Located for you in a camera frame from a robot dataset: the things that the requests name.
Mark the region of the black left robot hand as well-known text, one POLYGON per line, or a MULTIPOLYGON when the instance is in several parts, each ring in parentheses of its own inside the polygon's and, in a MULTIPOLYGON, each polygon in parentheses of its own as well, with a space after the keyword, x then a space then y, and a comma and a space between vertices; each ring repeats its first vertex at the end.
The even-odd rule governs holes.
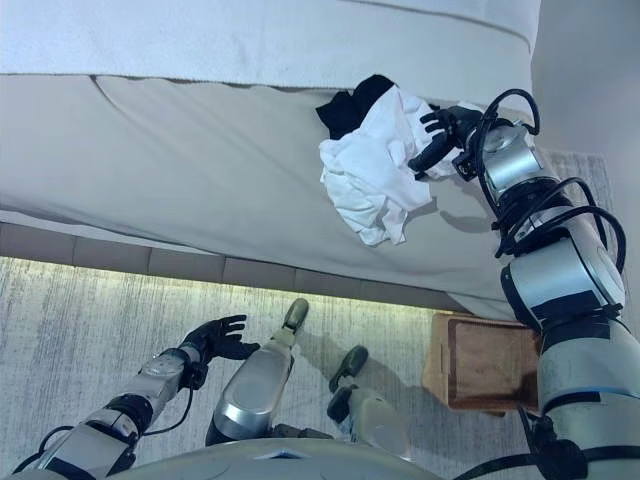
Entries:
POLYGON ((261 348, 259 343, 243 341, 246 320, 246 315, 233 315, 206 322, 192 330, 179 348, 196 351, 199 362, 203 364, 209 364, 217 357, 246 360, 261 348))

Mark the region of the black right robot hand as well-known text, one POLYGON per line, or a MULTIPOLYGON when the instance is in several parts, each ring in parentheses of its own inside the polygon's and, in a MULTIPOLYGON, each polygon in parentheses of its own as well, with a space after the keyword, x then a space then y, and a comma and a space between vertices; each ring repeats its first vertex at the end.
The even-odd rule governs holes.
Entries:
POLYGON ((458 174, 465 177, 474 172, 470 167, 473 149, 471 140, 475 135, 482 118, 482 113, 475 109, 461 106, 440 108, 431 105, 432 112, 423 115, 419 121, 424 125, 427 134, 435 133, 426 147, 413 159, 408 167, 414 172, 416 180, 428 175, 427 171, 445 159, 454 149, 458 155, 451 163, 458 174))

